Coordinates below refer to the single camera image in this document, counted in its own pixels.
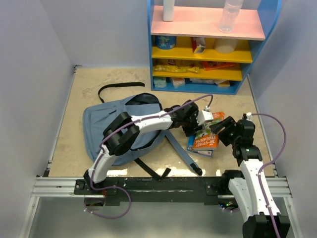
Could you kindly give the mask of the orange book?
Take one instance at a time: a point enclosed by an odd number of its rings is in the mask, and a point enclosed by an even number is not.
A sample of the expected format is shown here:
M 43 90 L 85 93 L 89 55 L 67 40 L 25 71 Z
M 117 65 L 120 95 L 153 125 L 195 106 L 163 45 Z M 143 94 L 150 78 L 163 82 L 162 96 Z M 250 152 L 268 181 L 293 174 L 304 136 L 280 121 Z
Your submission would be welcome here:
M 219 136 L 211 131 L 211 126 L 224 120 L 224 112 L 213 113 L 213 120 L 205 122 L 203 129 L 194 137 L 192 149 L 194 151 L 214 150 L 218 147 Z

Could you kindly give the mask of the blue bottom book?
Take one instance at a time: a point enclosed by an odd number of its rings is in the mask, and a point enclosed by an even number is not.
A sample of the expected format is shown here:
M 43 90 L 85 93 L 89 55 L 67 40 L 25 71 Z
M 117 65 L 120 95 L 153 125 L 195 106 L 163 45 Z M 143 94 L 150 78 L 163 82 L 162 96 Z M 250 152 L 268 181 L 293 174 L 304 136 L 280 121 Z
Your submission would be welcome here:
M 199 155 L 202 155 L 202 156 L 206 156 L 206 157 L 212 158 L 212 153 L 213 153 L 212 150 L 194 151 L 194 149 L 193 149 L 194 139 L 195 139 L 194 135 L 191 135 L 191 136 L 188 137 L 187 151 L 191 152 L 191 153 L 194 153 L 194 154 L 199 154 Z

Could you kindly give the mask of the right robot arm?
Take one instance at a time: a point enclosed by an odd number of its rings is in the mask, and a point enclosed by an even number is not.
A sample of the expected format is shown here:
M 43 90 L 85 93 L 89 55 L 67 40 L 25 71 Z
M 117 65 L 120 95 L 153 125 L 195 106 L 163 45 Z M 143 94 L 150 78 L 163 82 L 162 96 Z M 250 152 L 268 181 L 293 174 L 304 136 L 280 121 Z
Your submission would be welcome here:
M 290 229 L 288 216 L 282 215 L 269 190 L 264 174 L 266 164 L 254 145 L 256 126 L 252 114 L 235 121 L 227 117 L 211 126 L 225 146 L 232 147 L 240 170 L 226 170 L 215 187 L 233 195 L 244 219 L 245 238 L 285 238 Z

